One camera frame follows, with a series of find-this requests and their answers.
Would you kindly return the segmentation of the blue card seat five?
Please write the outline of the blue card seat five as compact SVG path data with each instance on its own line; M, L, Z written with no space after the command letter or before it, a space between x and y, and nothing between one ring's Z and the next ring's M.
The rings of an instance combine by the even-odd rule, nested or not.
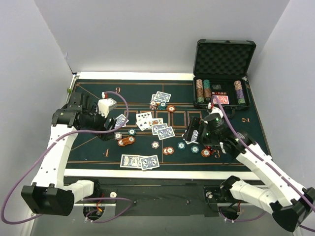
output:
M126 117L123 114L120 114L119 116L116 117L115 128L125 127L128 122L129 120L126 119Z

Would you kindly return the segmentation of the blue card seat three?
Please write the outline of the blue card seat three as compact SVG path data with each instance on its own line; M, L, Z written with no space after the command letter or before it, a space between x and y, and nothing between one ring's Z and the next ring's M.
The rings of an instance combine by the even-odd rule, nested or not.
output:
M191 137L191 140L190 141L187 141L185 140L186 144L189 145L191 143L195 143L197 144L197 137L198 137L198 131L197 130L194 130L193 133L192 133L192 137Z

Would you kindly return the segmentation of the green fifty chips seat four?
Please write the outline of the green fifty chips seat four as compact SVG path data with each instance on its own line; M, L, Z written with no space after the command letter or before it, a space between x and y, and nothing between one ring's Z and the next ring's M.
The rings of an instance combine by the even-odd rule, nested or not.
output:
M130 129L129 131L128 131L128 134L129 135L135 135L136 134L136 131L135 131L135 129Z

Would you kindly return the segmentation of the red five chips seat three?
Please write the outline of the red five chips seat three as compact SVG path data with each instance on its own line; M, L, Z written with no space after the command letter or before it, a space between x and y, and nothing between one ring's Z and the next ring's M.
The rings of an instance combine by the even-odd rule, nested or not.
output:
M201 151L201 155L202 155L203 157L209 157L209 156L211 155L211 152L210 152L208 149L203 149L203 150Z

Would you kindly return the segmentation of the spread red five chips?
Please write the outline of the spread red five chips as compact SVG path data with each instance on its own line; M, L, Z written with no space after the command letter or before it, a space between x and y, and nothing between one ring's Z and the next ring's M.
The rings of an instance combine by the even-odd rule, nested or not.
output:
M128 136L118 140L118 146L124 147L127 145L131 145L135 142L135 138L133 136Z

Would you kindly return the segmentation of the nine of spades card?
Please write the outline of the nine of spades card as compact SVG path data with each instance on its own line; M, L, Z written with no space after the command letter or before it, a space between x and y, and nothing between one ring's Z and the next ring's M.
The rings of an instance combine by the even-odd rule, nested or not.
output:
M141 121L143 119L151 119L152 113L151 112L143 112L136 115L136 120Z

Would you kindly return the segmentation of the three of clubs card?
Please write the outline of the three of clubs card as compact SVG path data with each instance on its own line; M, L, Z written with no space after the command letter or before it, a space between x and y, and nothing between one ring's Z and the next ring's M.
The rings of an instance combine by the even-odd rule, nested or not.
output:
M143 120L140 120L138 122L136 122L136 125L138 126L138 128L143 131L145 129L152 129L152 121L154 119L143 119Z

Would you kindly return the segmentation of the green fifty chips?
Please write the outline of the green fifty chips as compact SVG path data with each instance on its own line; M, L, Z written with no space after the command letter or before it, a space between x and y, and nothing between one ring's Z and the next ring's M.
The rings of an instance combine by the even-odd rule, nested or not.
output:
M165 102L160 102L158 109L159 110L166 110L166 107L167 107L167 105Z

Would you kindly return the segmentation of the red five chip stack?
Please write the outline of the red five chip stack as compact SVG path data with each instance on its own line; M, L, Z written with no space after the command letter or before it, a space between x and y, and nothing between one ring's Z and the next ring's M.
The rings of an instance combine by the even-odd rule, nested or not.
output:
M172 155L173 153L174 153L173 147L165 147L163 149L163 154L165 154L165 155Z

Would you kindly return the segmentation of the blue backed card deck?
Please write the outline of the blue backed card deck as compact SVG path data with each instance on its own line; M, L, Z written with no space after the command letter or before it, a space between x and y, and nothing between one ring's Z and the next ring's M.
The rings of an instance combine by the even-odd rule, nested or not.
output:
M141 170L152 170L159 167L157 155L139 156L138 168Z

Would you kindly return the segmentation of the blue playing card box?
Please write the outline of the blue playing card box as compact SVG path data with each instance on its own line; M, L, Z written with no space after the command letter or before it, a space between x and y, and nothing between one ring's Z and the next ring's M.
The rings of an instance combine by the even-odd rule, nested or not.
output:
M139 169L139 155L122 154L120 167L121 168L132 168Z

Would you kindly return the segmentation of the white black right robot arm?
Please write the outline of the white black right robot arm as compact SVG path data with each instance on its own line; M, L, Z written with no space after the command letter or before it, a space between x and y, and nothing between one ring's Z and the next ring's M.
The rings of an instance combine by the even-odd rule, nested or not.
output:
M213 112L205 118L192 118L184 139L190 140L197 131L197 142L219 148L249 168L267 189L250 185L230 176L220 185L220 196L250 203L272 215L279 226L294 232L315 209L315 189L306 188L289 177L265 154L246 132L236 132L228 118Z

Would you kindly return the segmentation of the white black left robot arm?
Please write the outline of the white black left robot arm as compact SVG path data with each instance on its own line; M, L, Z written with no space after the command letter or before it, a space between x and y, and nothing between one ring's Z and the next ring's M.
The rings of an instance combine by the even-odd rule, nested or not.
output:
M21 192L33 213L68 216L78 201L86 198L94 203L100 199L101 189L95 180L79 180L65 186L64 171L78 130L95 130L100 139L113 139L110 130L116 119L108 118L108 114L116 106L112 98L94 102L89 95L75 92L67 104L55 111L48 153L31 185L25 185Z

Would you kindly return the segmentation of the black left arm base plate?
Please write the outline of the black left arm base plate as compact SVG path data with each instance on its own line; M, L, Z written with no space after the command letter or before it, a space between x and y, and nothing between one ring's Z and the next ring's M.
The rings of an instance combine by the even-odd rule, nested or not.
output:
M115 198L118 195L118 188L114 186L98 185L91 196L85 197L88 203L97 203L99 200L87 200L90 198Z

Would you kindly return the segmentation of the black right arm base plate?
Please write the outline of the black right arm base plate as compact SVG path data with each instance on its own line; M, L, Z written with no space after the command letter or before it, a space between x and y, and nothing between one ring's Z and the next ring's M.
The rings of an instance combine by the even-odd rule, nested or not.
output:
M246 203L244 200L234 199L230 194L224 194L219 187L204 186L203 197L206 204Z

